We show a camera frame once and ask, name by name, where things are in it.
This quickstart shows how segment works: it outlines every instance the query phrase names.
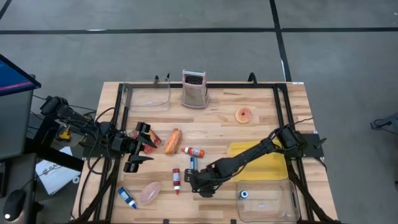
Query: clear plastic bin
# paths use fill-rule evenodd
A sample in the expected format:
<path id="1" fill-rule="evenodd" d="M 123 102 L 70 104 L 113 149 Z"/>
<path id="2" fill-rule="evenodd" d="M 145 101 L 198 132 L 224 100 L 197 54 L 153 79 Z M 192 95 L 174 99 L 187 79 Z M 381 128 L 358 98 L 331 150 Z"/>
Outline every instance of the clear plastic bin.
<path id="1" fill-rule="evenodd" d="M 247 198 L 241 198 L 241 191 Z M 284 180 L 241 180 L 236 184 L 236 205 L 242 222 L 296 222 L 300 217 L 295 185 Z"/>
<path id="2" fill-rule="evenodd" d="M 170 81 L 167 77 L 159 80 L 124 82 L 122 104 L 131 111 L 167 111 L 170 100 Z"/>

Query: wooden tabletop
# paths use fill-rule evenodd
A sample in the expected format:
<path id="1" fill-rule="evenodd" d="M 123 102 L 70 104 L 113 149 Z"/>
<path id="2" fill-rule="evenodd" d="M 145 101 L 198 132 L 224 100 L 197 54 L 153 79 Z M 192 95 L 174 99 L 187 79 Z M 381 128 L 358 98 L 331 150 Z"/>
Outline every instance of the wooden tabletop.
<path id="1" fill-rule="evenodd" d="M 118 85 L 119 83 L 116 82 L 104 83 L 98 104 L 98 113 L 114 106 Z M 287 87 L 294 120 L 299 121 L 312 117 L 304 85 L 302 83 L 287 83 Z M 127 119 L 127 132 L 132 131 L 138 121 L 143 121 L 149 123 L 158 136 L 165 141 L 173 128 L 181 129 L 183 133 L 182 147 L 190 146 L 205 150 L 205 157 L 198 160 L 199 169 L 203 169 L 207 164 L 228 156 L 228 148 L 232 142 L 260 140 L 279 127 L 274 94 L 271 89 L 210 88 L 208 90 L 210 102 L 205 109 L 191 109 L 182 106 L 181 92 L 182 90 L 179 88 L 170 89 L 168 111 L 149 113 L 130 111 Z M 283 100 L 281 103 L 285 123 L 287 123 Z M 252 111 L 252 120 L 247 124 L 239 124 L 235 119 L 236 110 L 242 107 Z M 101 120 L 109 121 L 112 114 L 112 111 L 106 113 Z M 312 133 L 315 130 L 313 121 L 300 123 L 296 125 L 296 128 L 302 133 Z M 128 189 L 136 199 L 138 209 L 134 210 L 128 207 L 116 193 L 111 223 L 162 223 L 165 218 L 169 219 L 171 223 L 229 223 L 231 219 L 242 223 L 236 209 L 236 187 L 232 180 L 225 182 L 216 191 L 213 198 L 202 198 L 199 194 L 191 193 L 189 183 L 182 181 L 180 195 L 177 196 L 172 182 L 172 169 L 179 168 L 183 178 L 183 171 L 190 167 L 189 156 L 182 152 L 167 156 L 164 154 L 163 146 L 149 156 L 154 160 L 145 161 L 140 165 L 138 173 L 135 174 L 123 172 L 123 165 L 127 157 L 122 158 L 116 188 Z M 326 214 L 337 219 L 325 168 L 311 158 L 303 158 L 303 163 L 310 193 Z M 102 165 L 103 161 L 101 160 L 96 166 L 96 170 L 101 171 Z M 85 165 L 73 208 L 73 215 L 76 217 L 79 196 L 87 173 L 88 168 Z M 139 202 L 141 190 L 151 182 L 160 182 L 162 190 L 153 202 L 141 205 Z M 99 183 L 100 176 L 91 174 L 83 196 L 83 210 L 96 195 Z M 101 210 L 102 219 L 105 216 L 108 194 L 104 198 Z M 299 201 L 302 216 L 305 219 L 305 205 L 300 194 Z"/>

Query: cheese grater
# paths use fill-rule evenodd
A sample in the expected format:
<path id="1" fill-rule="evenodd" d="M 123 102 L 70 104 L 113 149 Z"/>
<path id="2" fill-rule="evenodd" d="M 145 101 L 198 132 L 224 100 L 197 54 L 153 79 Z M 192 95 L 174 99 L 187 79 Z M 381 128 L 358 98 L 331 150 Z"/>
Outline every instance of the cheese grater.
<path id="1" fill-rule="evenodd" d="M 209 103 L 206 72 L 182 70 L 181 103 L 190 108 L 205 108 Z"/>

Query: orange bottle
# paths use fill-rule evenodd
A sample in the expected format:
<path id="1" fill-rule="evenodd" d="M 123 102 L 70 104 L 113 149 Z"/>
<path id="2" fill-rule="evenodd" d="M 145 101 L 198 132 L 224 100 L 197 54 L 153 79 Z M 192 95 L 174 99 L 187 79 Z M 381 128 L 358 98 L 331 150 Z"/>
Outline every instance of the orange bottle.
<path id="1" fill-rule="evenodd" d="M 195 156 L 195 157 L 199 157 L 199 158 L 203 158 L 203 156 L 205 155 L 205 151 L 202 149 L 194 149 L 192 147 L 185 147 L 185 148 L 181 148 L 181 151 L 187 153 L 190 156 Z"/>

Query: black stand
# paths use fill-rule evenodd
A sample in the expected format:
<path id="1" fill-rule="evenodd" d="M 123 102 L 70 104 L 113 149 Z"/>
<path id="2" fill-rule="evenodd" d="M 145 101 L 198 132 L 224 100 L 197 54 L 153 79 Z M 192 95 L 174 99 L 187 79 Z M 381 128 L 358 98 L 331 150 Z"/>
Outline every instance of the black stand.
<path id="1" fill-rule="evenodd" d="M 387 125 L 391 125 L 394 130 L 398 131 L 398 113 L 394 113 L 383 119 L 377 119 L 371 123 L 373 130 L 380 130 Z"/>
<path id="2" fill-rule="evenodd" d="M 84 165 L 83 160 L 69 156 L 51 147 L 59 126 L 53 119 L 44 118 L 34 138 L 26 138 L 25 153 L 36 153 L 42 159 L 54 162 L 63 167 L 81 171 Z"/>

